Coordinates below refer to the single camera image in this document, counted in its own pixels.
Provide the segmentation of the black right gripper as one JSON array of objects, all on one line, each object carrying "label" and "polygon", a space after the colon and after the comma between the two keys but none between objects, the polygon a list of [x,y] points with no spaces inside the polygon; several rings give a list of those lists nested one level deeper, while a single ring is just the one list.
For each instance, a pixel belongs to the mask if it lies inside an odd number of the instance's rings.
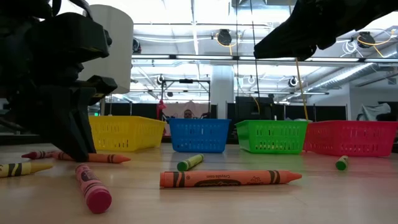
[{"label": "black right gripper", "polygon": [[297,0],[294,12],[254,46],[256,59],[307,59],[331,47],[348,31],[346,20],[358,0]]}]

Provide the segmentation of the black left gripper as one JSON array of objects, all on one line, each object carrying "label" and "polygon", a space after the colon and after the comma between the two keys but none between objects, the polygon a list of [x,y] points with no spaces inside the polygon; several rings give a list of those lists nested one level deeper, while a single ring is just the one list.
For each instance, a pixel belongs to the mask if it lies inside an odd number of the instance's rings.
[{"label": "black left gripper", "polygon": [[[113,78],[91,77],[87,81],[77,81],[78,74],[84,69],[76,63],[66,67],[35,66],[24,74],[10,75],[5,70],[0,72],[0,98],[5,98],[9,105],[6,114],[0,114],[0,124],[14,130],[33,130],[29,116],[43,112],[48,125],[47,136],[63,152],[78,162],[86,162],[89,153],[96,153],[90,120],[89,106],[97,104],[117,89]],[[78,127],[79,149],[73,153],[73,141],[70,119],[70,90],[73,93],[73,117]],[[56,90],[44,90],[54,87]]]}]

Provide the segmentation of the red crayon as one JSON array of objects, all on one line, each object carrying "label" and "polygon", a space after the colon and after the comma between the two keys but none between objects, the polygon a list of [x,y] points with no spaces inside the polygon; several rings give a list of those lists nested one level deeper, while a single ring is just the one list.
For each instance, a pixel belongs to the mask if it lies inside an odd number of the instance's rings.
[{"label": "red crayon", "polygon": [[45,159],[52,157],[53,154],[55,154],[57,151],[33,151],[29,152],[27,154],[21,155],[22,158],[26,159]]},{"label": "red crayon", "polygon": [[112,196],[102,181],[86,164],[76,167],[75,176],[90,211],[94,214],[106,212],[111,206]]}]

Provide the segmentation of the orange crayon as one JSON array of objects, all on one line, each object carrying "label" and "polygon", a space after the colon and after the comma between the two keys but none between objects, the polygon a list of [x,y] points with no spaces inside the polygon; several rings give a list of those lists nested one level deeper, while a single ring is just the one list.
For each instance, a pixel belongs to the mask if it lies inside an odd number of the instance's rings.
[{"label": "orange crayon", "polygon": [[[66,160],[66,161],[74,161],[68,154],[64,152],[55,152],[52,154],[52,157],[58,160]],[[131,159],[129,157],[125,157],[119,154],[94,154],[89,153],[87,162],[101,162],[101,163],[113,163],[120,164],[123,162],[128,162]]]},{"label": "orange crayon", "polygon": [[159,186],[178,187],[226,187],[240,185],[288,184],[299,180],[302,174],[287,170],[214,170],[161,172]]}]

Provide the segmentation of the green crayon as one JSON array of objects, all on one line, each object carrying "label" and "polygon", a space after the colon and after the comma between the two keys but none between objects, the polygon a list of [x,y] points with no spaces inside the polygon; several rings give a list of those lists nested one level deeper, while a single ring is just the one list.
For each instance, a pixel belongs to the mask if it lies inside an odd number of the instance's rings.
[{"label": "green crayon", "polygon": [[180,172],[188,171],[201,163],[204,160],[204,155],[203,154],[197,154],[195,156],[189,157],[188,159],[185,159],[183,161],[180,161],[177,164],[177,170]]},{"label": "green crayon", "polygon": [[348,156],[341,156],[335,163],[338,170],[346,170],[348,168]]}]

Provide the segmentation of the yellow plastic basket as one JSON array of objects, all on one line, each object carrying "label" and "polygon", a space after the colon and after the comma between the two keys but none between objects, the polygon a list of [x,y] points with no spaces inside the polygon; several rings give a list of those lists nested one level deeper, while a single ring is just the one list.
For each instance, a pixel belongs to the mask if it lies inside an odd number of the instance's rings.
[{"label": "yellow plastic basket", "polygon": [[90,116],[97,151],[134,152],[159,147],[165,122],[141,116]]}]

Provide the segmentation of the yellow crayon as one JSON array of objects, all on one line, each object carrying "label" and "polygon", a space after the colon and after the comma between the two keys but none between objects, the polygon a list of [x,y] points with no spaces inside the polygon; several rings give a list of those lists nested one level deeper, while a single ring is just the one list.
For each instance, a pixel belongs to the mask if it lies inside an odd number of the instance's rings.
[{"label": "yellow crayon", "polygon": [[0,164],[0,178],[30,175],[52,167],[53,164],[31,162]]}]

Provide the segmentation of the black partition panel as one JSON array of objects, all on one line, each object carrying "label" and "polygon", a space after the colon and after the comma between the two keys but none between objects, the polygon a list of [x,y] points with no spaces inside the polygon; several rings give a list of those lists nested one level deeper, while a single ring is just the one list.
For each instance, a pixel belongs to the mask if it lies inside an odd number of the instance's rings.
[{"label": "black partition panel", "polygon": [[156,104],[151,103],[106,103],[104,115],[142,116],[157,119]]},{"label": "black partition panel", "polygon": [[[303,106],[274,105],[273,113],[278,120],[305,119]],[[347,120],[346,106],[307,105],[310,121]]]}]

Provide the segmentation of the black cabinet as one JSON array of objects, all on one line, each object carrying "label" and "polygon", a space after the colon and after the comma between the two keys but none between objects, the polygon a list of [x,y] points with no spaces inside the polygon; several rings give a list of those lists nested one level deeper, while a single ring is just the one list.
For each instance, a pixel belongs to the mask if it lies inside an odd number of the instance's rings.
[{"label": "black cabinet", "polygon": [[274,101],[269,97],[237,96],[235,98],[235,114],[238,121],[271,120]]}]

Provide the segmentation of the green plastic basket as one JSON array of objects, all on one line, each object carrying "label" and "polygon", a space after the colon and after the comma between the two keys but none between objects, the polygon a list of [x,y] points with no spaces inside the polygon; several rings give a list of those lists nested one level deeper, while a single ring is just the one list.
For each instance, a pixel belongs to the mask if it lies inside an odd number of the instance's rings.
[{"label": "green plastic basket", "polygon": [[245,120],[236,124],[239,148],[255,154],[300,154],[307,121]]}]

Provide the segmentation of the white pillar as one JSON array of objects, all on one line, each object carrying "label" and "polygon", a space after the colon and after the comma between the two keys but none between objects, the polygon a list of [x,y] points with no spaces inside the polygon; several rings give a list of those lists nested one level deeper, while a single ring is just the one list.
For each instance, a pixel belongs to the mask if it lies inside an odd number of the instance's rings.
[{"label": "white pillar", "polygon": [[232,66],[217,65],[211,74],[211,104],[217,105],[217,118],[227,118],[227,104],[234,100],[234,70]]}]

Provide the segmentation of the white shade table lamp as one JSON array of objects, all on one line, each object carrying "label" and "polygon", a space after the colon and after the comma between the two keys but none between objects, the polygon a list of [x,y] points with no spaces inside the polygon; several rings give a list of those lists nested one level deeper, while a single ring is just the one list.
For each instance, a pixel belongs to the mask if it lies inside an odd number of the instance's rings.
[{"label": "white shade table lamp", "polygon": [[128,93],[131,84],[131,55],[134,23],[129,15],[112,6],[91,5],[93,19],[106,29],[113,43],[109,56],[97,58],[83,64],[80,80],[87,80],[92,75],[113,78],[118,85],[113,92]]}]

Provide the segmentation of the red plastic basket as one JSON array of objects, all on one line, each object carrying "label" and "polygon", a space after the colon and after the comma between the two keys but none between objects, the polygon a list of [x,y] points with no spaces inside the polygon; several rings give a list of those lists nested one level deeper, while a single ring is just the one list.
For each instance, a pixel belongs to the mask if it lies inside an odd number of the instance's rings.
[{"label": "red plastic basket", "polygon": [[387,157],[397,121],[320,121],[309,123],[303,149],[329,156]]}]

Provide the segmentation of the pink backdrop cloth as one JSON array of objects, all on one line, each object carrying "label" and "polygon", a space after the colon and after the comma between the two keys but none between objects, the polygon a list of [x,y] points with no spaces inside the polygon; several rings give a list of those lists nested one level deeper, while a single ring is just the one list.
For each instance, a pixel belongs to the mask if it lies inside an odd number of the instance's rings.
[{"label": "pink backdrop cloth", "polygon": [[203,114],[208,112],[208,105],[203,103],[195,103],[188,101],[186,103],[167,103],[166,108],[163,109],[164,115],[173,118],[184,118],[185,110],[191,110],[193,113],[192,119],[199,119]]}]

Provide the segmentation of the grey cloth cover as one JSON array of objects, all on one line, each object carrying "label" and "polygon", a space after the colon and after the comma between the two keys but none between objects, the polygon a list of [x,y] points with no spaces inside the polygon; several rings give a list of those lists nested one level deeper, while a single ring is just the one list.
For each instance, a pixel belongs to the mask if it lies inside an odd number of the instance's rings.
[{"label": "grey cloth cover", "polygon": [[356,117],[356,121],[376,121],[380,114],[391,112],[391,107],[387,103],[374,106],[361,105]]}]

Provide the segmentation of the blue plastic basket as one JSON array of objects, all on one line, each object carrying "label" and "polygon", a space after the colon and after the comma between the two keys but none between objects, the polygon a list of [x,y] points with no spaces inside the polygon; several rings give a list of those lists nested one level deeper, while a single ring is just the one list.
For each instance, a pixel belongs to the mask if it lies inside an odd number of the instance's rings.
[{"label": "blue plastic basket", "polygon": [[170,118],[172,147],[177,152],[222,153],[229,119]]}]

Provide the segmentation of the red upright post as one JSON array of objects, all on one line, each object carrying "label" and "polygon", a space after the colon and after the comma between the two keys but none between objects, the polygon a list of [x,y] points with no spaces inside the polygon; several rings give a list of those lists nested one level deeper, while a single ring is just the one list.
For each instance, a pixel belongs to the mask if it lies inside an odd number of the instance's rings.
[{"label": "red upright post", "polygon": [[157,119],[162,119],[162,110],[166,108],[163,100],[160,100],[156,107]]}]

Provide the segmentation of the black gantry frame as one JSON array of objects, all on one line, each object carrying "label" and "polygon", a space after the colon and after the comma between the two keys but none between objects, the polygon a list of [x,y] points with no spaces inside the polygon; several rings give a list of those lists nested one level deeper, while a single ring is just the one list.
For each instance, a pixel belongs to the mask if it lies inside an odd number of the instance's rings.
[{"label": "black gantry frame", "polygon": [[167,82],[170,82],[170,86],[173,85],[175,82],[184,83],[184,84],[192,84],[192,83],[199,83],[205,91],[208,93],[208,112],[205,113],[206,118],[211,118],[211,82],[209,80],[193,80],[193,79],[178,79],[178,80],[168,80],[164,79],[165,85],[161,86],[160,91],[160,100],[164,100],[164,92],[169,87],[167,86]]}]

